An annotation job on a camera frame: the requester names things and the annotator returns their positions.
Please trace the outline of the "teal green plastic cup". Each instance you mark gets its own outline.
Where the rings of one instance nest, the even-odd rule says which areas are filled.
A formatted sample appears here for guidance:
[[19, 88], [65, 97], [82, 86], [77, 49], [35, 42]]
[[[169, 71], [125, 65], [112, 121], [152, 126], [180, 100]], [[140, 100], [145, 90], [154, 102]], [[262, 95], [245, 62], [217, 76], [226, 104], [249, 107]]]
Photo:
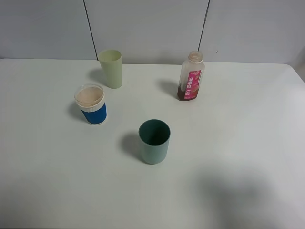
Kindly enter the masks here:
[[139, 127], [138, 135], [140, 153], [145, 163], [156, 165], [166, 158], [171, 131], [165, 122], [147, 120]]

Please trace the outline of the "blue sleeved glass cup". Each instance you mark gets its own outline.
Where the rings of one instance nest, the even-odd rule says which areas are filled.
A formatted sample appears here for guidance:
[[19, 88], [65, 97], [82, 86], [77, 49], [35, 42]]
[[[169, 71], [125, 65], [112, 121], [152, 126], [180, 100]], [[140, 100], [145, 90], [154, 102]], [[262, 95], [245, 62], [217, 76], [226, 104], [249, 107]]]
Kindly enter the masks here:
[[91, 125], [99, 125], [106, 120], [105, 92], [101, 86], [96, 84], [82, 85], [75, 92], [74, 99]]

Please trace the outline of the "pink label drink bottle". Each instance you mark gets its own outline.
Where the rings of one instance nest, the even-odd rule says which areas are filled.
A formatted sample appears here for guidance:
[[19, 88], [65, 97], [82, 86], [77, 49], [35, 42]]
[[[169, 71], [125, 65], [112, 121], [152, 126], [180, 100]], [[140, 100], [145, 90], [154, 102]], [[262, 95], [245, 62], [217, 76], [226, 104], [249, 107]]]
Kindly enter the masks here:
[[197, 97], [204, 70], [203, 54], [200, 51], [191, 51], [182, 63], [177, 91], [180, 101], [190, 101]]

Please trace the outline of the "pale green plastic cup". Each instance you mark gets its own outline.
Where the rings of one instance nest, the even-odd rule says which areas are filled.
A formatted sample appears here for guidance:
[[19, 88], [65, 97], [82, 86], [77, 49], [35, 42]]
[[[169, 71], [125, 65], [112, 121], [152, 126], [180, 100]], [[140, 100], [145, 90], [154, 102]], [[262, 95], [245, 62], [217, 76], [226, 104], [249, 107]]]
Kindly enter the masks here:
[[122, 86], [122, 54], [118, 50], [104, 50], [98, 60], [106, 76], [107, 86], [117, 89]]

